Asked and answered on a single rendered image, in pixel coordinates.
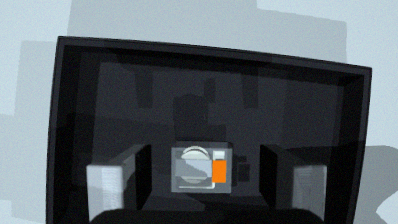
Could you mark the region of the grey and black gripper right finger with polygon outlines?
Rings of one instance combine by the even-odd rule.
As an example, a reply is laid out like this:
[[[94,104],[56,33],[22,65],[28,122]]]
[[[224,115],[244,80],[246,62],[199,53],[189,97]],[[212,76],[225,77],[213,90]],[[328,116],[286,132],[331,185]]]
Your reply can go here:
[[[327,166],[260,145],[259,192],[270,209],[310,210],[324,221]]]

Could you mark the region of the black parts tray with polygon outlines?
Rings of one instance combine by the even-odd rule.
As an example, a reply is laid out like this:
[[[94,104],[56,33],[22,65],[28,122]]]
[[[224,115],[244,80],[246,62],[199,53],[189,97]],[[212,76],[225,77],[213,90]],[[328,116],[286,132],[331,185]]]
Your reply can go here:
[[[327,166],[324,222],[353,224],[372,67],[168,42],[58,36],[46,166],[46,224],[88,224],[87,165],[152,146],[141,210],[270,210],[260,145]],[[171,192],[177,140],[227,141],[231,193]]]

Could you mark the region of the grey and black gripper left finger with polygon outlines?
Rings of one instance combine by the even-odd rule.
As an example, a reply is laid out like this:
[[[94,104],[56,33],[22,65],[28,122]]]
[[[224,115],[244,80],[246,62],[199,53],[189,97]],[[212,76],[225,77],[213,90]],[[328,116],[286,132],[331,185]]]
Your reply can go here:
[[[152,192],[151,145],[135,144],[86,170],[89,221],[105,210],[141,210]]]

